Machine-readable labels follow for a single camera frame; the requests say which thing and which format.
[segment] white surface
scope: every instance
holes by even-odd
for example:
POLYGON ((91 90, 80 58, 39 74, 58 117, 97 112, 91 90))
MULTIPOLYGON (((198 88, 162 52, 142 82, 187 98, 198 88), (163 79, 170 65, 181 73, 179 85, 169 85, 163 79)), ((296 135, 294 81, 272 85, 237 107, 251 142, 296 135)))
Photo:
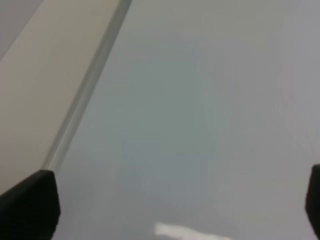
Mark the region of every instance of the white surface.
POLYGON ((118 3, 45 0, 0 60, 0 194, 44 164, 118 3))
POLYGON ((57 173, 55 239, 315 240, 319 22, 316 0, 133 1, 57 173))

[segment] beige wall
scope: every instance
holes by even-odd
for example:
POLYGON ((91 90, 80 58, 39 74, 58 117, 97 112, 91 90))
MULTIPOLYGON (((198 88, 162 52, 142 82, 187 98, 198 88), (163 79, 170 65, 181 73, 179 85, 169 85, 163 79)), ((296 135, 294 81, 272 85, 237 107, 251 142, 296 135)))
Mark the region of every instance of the beige wall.
POLYGON ((46 0, 0 61, 0 193, 39 169, 120 0, 46 0))
POLYGON ((43 0, 0 0, 0 59, 43 0))

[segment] white wall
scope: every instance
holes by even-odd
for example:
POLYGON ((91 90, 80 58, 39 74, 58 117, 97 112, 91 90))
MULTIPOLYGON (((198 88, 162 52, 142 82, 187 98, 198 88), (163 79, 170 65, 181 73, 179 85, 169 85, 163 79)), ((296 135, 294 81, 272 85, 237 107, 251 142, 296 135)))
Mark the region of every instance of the white wall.
POLYGON ((43 0, 0 0, 0 59, 43 0))
POLYGON ((320 2, 135 0, 57 173, 56 239, 316 239, 320 2))

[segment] white floor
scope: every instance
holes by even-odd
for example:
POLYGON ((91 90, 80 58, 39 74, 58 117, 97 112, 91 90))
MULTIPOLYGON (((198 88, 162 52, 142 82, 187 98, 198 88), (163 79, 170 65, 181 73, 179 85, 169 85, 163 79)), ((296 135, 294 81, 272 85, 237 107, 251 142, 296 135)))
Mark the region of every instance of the white floor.
POLYGON ((320 1, 134 0, 57 174, 56 240, 315 240, 320 1))

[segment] black rubber piece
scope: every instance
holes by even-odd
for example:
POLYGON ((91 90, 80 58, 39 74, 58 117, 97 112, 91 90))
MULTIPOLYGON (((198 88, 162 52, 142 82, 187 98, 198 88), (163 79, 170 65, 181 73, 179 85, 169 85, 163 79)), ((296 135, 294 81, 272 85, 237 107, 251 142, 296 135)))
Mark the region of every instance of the black rubber piece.
POLYGON ((305 200, 305 210, 314 234, 320 240, 320 165, 312 167, 305 200))
POLYGON ((55 174, 40 170, 0 196, 0 240, 50 240, 60 212, 55 174))

